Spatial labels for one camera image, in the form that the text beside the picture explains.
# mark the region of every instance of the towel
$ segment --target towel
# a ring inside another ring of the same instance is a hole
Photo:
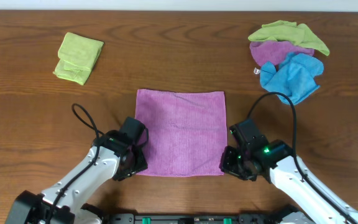
[[[294,46],[289,41],[251,42],[249,48],[251,49],[252,57],[259,66],[264,65],[266,62],[278,65],[285,60],[287,53],[290,52],[304,53],[310,56],[314,54],[314,49]]]
[[[55,74],[58,78],[84,85],[99,57],[103,42],[68,32],[58,51]]]
[[[296,22],[276,21],[262,25],[262,28],[251,34],[248,39],[258,42],[288,40],[295,46],[316,49],[329,55],[329,49],[324,42],[306,24],[296,26]]]
[[[135,119],[149,129],[143,149],[149,168],[140,175],[223,175],[219,163],[227,146],[227,127],[222,91],[138,90]]]
[[[314,77],[321,75],[324,65],[317,58],[306,54],[288,53],[278,71],[271,62],[267,62],[260,69],[260,85],[267,91],[277,91],[286,94],[294,105],[302,102],[320,86]]]

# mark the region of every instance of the folded green towel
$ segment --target folded green towel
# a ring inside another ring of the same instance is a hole
[[[296,22],[276,21],[271,24],[264,24],[248,39],[259,42],[288,40],[295,46],[316,49],[327,56],[329,55],[329,49],[324,42],[306,24],[296,26]]]
[[[103,44],[102,41],[68,32],[57,53],[60,61],[53,74],[58,78],[84,85],[99,57]]]

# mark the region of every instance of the white wall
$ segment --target white wall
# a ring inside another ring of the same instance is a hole
[[[358,12],[358,0],[0,0],[0,9]]]

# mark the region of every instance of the crumpled green cloth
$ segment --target crumpled green cloth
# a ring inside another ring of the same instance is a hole
[[[295,46],[315,49],[327,56],[329,55],[329,49],[324,42],[306,24],[296,25],[296,22],[276,21],[271,24],[264,24],[248,39],[259,42],[288,40]]]
[[[57,53],[60,61],[53,74],[58,78],[84,85],[99,57],[103,44],[102,41],[68,32]]]

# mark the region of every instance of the wooden tabletop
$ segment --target wooden tabletop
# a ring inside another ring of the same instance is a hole
[[[331,51],[316,52],[321,88],[296,106],[298,155],[358,209],[357,13],[0,11],[0,223],[23,190],[41,192],[85,157],[94,133],[72,114],[74,102],[108,131],[135,115],[140,88],[224,91],[227,125],[244,120],[266,92],[247,37],[279,19],[306,23]],[[84,86],[52,74],[67,32],[104,42]],[[275,96],[254,118],[270,140],[290,143],[291,113]],[[238,213],[291,199],[263,178],[137,175],[107,181],[89,203],[106,212]]]

